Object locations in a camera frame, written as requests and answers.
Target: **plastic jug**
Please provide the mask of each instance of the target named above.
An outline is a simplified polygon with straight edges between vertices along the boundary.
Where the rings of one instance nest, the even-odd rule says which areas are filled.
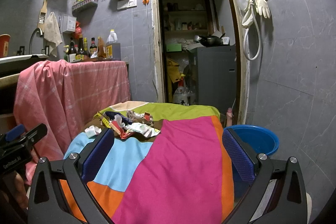
[[[118,43],[117,34],[112,29],[110,35],[106,41],[106,58],[113,58],[115,60],[121,60],[121,47]]]

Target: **blue bowl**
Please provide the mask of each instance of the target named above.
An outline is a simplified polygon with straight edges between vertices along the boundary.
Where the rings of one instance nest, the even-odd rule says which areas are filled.
[[[257,154],[264,153],[271,156],[279,148],[279,138],[266,128],[248,124],[237,124],[228,128],[232,128],[241,140],[248,143]]]

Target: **electrical outlet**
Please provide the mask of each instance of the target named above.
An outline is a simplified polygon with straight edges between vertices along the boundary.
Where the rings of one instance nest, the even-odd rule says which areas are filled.
[[[118,1],[117,10],[135,7],[137,5],[137,0],[121,0]]]

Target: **pink fabric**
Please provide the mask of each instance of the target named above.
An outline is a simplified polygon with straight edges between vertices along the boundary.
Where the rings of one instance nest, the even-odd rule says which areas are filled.
[[[164,120],[161,134],[136,168],[112,220],[218,224],[221,188],[222,153],[211,117],[192,123]]]
[[[70,64],[65,60],[43,61],[22,71],[16,88],[14,116],[17,124],[31,130],[39,123],[47,136],[35,149],[39,156],[61,160],[80,129],[99,110],[130,100],[127,68],[122,61]],[[27,181],[35,171],[26,165]]]

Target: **green box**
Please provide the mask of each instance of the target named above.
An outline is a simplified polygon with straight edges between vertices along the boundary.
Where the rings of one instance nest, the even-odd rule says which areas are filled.
[[[167,52],[182,52],[181,43],[172,43],[166,45]]]

